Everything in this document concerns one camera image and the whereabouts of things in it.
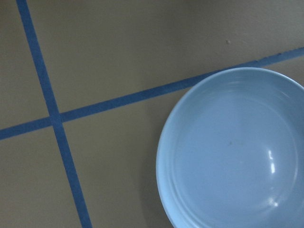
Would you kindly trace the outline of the blue plate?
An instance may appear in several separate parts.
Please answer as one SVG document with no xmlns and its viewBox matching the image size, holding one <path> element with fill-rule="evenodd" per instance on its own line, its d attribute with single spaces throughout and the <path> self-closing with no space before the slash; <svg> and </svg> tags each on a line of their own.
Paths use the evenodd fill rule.
<svg viewBox="0 0 304 228">
<path fill-rule="evenodd" d="M 156 157 L 175 228 L 304 225 L 304 88 L 241 67 L 190 89 L 170 113 Z"/>
</svg>

